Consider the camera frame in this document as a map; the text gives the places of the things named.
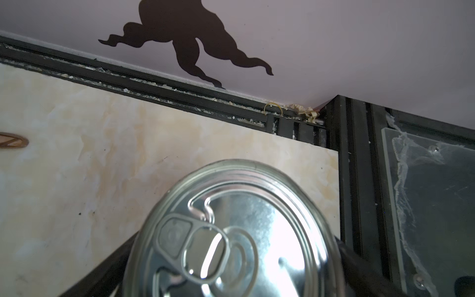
tin can lid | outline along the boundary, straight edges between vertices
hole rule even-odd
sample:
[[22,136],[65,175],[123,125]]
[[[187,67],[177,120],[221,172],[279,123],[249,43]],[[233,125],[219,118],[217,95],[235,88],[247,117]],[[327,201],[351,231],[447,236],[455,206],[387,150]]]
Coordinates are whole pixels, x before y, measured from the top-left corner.
[[179,181],[130,254],[125,296],[343,296],[335,239],[284,173],[224,160]]

beige marble surface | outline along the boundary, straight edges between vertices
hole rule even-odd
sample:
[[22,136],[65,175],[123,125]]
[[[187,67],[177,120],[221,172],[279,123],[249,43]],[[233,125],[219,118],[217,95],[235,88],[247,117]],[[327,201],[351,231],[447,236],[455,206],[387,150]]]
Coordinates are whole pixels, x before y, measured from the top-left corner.
[[339,235],[338,154],[0,64],[0,296],[56,296],[133,235],[184,175],[244,158],[293,178]]

black metal bar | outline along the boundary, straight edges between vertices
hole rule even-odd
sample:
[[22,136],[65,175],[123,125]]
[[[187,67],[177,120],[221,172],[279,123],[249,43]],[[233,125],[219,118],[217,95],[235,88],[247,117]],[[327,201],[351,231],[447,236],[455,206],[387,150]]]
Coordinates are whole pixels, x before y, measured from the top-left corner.
[[390,189],[386,172],[381,130],[387,128],[386,109],[379,105],[368,104],[368,119],[371,141],[371,166],[373,169],[373,182],[376,197],[376,211],[381,244],[381,261],[383,275],[390,279],[395,286],[401,288],[401,275],[399,269],[396,241],[399,234],[395,231],[396,218],[392,215]]
[[59,297],[109,297],[117,285],[122,283],[136,236],[137,233]]
[[398,287],[376,273],[370,264],[358,257],[348,246],[337,239],[342,256],[345,279],[358,296],[365,297],[408,297]]
[[353,247],[371,267],[382,274],[378,216],[371,169],[370,139],[366,104],[347,99],[352,116],[348,121],[350,139],[350,178],[353,213]]
[[292,139],[294,133],[294,122],[286,118],[279,118],[279,130],[277,135]]
[[[50,49],[50,48],[45,48],[45,47],[29,44],[27,42],[18,41],[18,40],[14,40],[14,39],[3,37],[3,36],[0,36],[0,42],[4,42],[4,43],[10,44],[10,45],[13,45],[15,47],[27,49],[27,50],[30,50],[30,51],[35,51],[37,54],[53,56],[53,57],[61,58],[61,59],[64,59],[64,60],[67,60],[67,61],[70,61],[70,62],[76,62],[76,63],[80,63],[80,64],[87,64],[87,65],[91,65],[91,66],[94,66],[94,67],[102,67],[104,69],[108,69],[108,70],[111,70],[111,71],[119,73],[119,74],[126,74],[126,75],[130,75],[130,76],[142,78],[142,79],[145,79],[145,80],[150,80],[150,81],[153,81],[153,82],[166,84],[168,86],[174,86],[174,87],[177,87],[177,88],[180,88],[180,89],[185,89],[187,91],[195,92],[197,95],[215,97],[215,98],[219,98],[219,99],[222,99],[222,100],[231,101],[231,102],[234,102],[234,103],[239,103],[239,104],[243,104],[243,105],[246,105],[246,106],[254,107],[254,108],[259,109],[259,110],[263,110],[264,106],[266,105],[263,102],[238,97],[238,96],[235,96],[235,95],[219,92],[219,91],[216,91],[216,90],[203,88],[203,87],[200,87],[200,86],[190,85],[190,84],[187,84],[187,83],[171,80],[171,79],[168,79],[168,78],[155,76],[155,75],[152,75],[152,74],[148,74],[148,73],[128,69],[128,68],[121,67],[121,66],[116,66],[116,65],[101,62],[101,61],[98,61],[98,60],[95,60],[95,59],[89,59],[89,58],[85,58],[85,57],[81,57],[81,56],[77,56],[77,55],[73,55],[73,54],[68,54],[68,53],[65,53],[65,52],[62,52],[62,51],[58,51],[58,50],[54,50],[54,49]],[[268,105],[266,107],[266,110],[269,111],[269,112],[272,111],[272,112],[280,113],[280,109],[277,106],[269,106]],[[284,109],[283,112],[284,112],[284,115],[286,115],[286,116],[297,116],[295,111],[292,111],[290,109],[287,109],[287,110]]]
[[267,114],[266,132],[272,134],[275,118],[272,114]]
[[321,147],[326,147],[326,130],[319,128],[318,129],[318,145]]
[[320,145],[320,139],[319,139],[319,137],[318,137],[318,136],[319,136],[319,132],[318,132],[319,130],[318,130],[318,128],[316,128],[316,127],[313,127],[313,128],[314,128],[314,129],[313,129],[313,143],[314,143],[315,145]]
[[298,140],[313,144],[314,143],[314,129],[309,125],[300,125]]
[[350,166],[346,98],[338,95],[326,107],[329,122],[329,148],[338,151],[340,173],[340,238],[353,247],[352,205],[350,193]]
[[475,133],[471,129],[394,109],[391,110],[391,114],[394,116],[396,125],[402,131],[448,144],[462,144],[467,148],[475,149]]
[[[0,55],[8,56],[8,57],[11,57],[12,59],[32,63],[41,67],[54,69],[60,72],[71,73],[71,74],[74,73],[74,75],[76,76],[100,81],[102,83],[112,84],[116,86],[127,86],[127,89],[129,90],[136,90],[138,92],[146,92],[148,94],[153,94],[161,98],[174,99],[174,100],[185,102],[187,104],[194,105],[194,106],[209,108],[212,110],[219,110],[220,108],[222,109],[224,107],[222,104],[215,102],[213,100],[208,100],[208,99],[200,98],[193,95],[183,94],[183,93],[177,93],[172,90],[164,89],[157,86],[151,86],[151,85],[133,81],[127,78],[112,76],[107,73],[94,71],[87,68],[76,67],[74,65],[65,64],[59,61],[45,59],[32,53],[19,52],[19,51],[11,50],[8,48],[0,47]],[[237,116],[252,118],[252,119],[256,119],[258,121],[263,121],[263,122],[267,120],[264,114],[256,113],[244,108],[227,105],[226,109],[228,110],[229,113],[235,114]]]
[[[39,73],[42,73],[42,74],[45,74],[45,75],[49,75],[49,74],[46,74],[42,71],[30,69],[26,66],[18,66],[18,65],[15,65],[15,64],[12,65],[12,66],[23,68],[23,69],[26,69],[26,70],[29,70],[29,71],[39,72]],[[90,85],[88,83],[73,80],[73,79],[67,79],[67,78],[64,78],[64,77],[61,77],[61,78],[64,79],[64,80],[69,80],[69,81],[72,81],[72,82],[75,82],[75,83],[78,83],[78,84],[82,84],[82,85],[85,85],[85,86],[93,86],[97,89],[101,89],[101,90],[104,90],[104,91],[108,91],[108,92],[112,92],[112,93],[116,93],[116,94],[120,94],[120,95],[124,95],[124,96],[128,96],[128,97],[140,99],[140,100],[143,100],[143,101],[148,101],[148,102],[151,102],[151,103],[164,105],[164,106],[171,107],[171,108],[177,108],[177,109],[180,109],[180,110],[183,110],[183,111],[186,111],[186,112],[189,112],[189,113],[197,114],[197,115],[202,115],[202,116],[214,118],[214,119],[217,119],[217,120],[220,120],[220,121],[223,121],[223,122],[228,122],[228,123],[235,124],[235,125],[238,124],[240,126],[244,126],[244,127],[250,128],[250,129],[259,130],[259,131],[264,131],[265,130],[264,127],[261,127],[261,126],[258,126],[258,125],[253,125],[253,124],[248,124],[248,123],[243,123],[243,122],[236,123],[236,120],[232,119],[232,114],[226,114],[224,112],[209,114],[207,112],[199,111],[199,109],[194,109],[194,108],[191,108],[191,107],[185,106],[185,105],[177,106],[175,104],[169,104],[167,102],[157,102],[154,99],[149,99],[149,98],[146,98],[146,97],[143,97],[143,96],[137,96],[137,95],[130,94],[130,93],[124,93],[124,92],[121,92],[121,91],[118,91],[118,90],[107,88],[105,86]]]

glass panel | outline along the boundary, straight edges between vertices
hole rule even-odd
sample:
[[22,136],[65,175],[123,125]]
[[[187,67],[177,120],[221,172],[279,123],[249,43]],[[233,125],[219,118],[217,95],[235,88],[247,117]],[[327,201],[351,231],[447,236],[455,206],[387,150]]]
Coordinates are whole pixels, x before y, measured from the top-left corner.
[[382,135],[408,293],[473,296],[475,151],[389,128]]

wall decal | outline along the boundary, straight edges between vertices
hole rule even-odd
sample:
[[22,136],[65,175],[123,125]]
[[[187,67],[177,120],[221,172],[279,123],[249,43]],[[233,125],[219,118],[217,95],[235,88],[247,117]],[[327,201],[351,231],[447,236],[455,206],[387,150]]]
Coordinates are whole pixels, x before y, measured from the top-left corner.
[[265,61],[249,58],[238,49],[218,16],[204,8],[201,0],[142,0],[139,14],[142,24],[129,22],[123,27],[123,36],[111,34],[108,40],[99,42],[112,47],[124,43],[140,48],[147,41],[172,41],[180,67],[215,87],[222,88],[222,85],[195,65],[200,55],[196,38],[201,40],[205,52],[212,57],[231,60],[239,67],[262,66],[267,74],[273,75],[272,68]]

